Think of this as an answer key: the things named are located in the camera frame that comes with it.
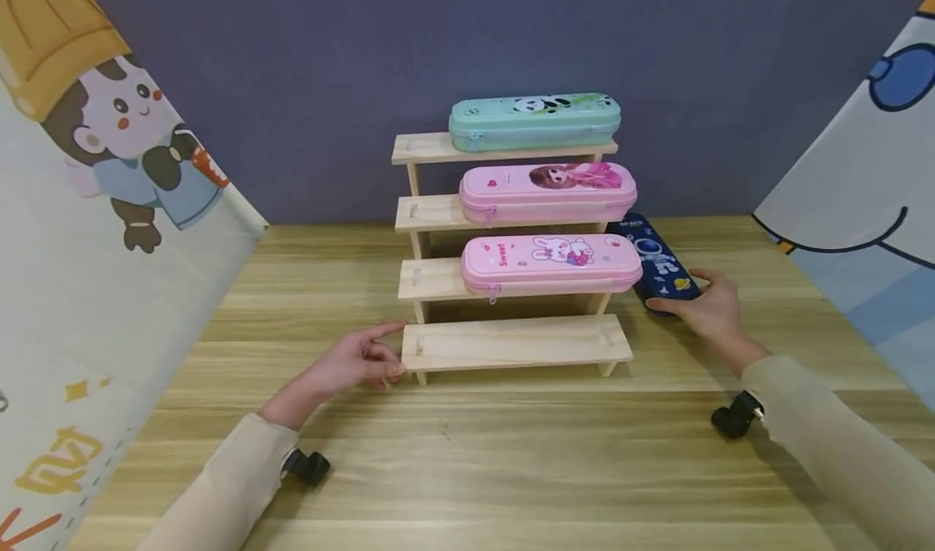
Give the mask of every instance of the orange hat illustration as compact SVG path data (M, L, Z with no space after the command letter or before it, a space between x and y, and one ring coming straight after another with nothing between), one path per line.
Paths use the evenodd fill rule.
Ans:
M129 53L94 0L0 0L0 79L33 121L80 74Z
M922 12L922 14L935 14L935 0L924 0L918 11Z

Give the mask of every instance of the finger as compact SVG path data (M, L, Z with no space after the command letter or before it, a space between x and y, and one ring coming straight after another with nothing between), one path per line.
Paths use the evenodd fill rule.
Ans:
M364 356L374 360L382 360L383 362L399 362L399 355L383 342L369 343L367 350L364 351Z
M700 277L701 279L707 279L713 284L727 280L724 273L716 272L714 269L689 269L688 272L691 275Z
M364 338L367 338L369 342L379 340L383 336L388 336L394 332L399 332L401 329L406 328L406 320L396 320L396 322L387 322L386 324L375 325L373 328L365 329L361 334Z
M365 360L364 366L367 367L365 369L367 378L371 381L381 381L383 378L387 377L399 377L400 374L406 372L406 367L400 362Z
M682 301L680 299L650 298L646 300L646 307L648 307L648 309L658 312L675 313L675 315L681 313L685 305L688 305L688 301Z

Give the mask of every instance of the wooden display stand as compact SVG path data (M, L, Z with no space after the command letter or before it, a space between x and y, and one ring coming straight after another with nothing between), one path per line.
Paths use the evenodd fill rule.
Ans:
M416 325L403 334L402 359L420 385L427 372L596 364L608 377L617 362L633 359L627 337L617 318L604 316L610 294L592 297L587 316L564 316L518 320L430 324L429 301L483 299L468 291L461 278L460 258L430 258L431 232L479 230L482 225L463 215L457 194L420 196L418 165L457 161L498 161L543 157L574 157L584 162L601 161L605 153L616 153L617 145L521 149L467 153L455 149L448 133L396 136L393 164L405 165L411 196L402 196L396 207L396 232L407 232L414 260L402 263L399 299L411 301ZM557 224L579 224L551 221ZM498 224L495 227L546 226L541 222ZM607 223L597 223L604 232Z

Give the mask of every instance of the yellow star print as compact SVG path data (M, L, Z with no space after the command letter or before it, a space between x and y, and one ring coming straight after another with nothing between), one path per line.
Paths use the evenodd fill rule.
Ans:
M64 402L70 403L73 401L78 401L79 398L85 398L88 396L88 381L81 381L80 383L75 383L74 385L65 385L64 386Z

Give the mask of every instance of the printed backdrop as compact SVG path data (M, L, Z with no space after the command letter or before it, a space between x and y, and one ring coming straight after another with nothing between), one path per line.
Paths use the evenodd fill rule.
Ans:
M0 551L50 551L265 224L94 0L0 11Z
M935 410L935 0L756 211Z

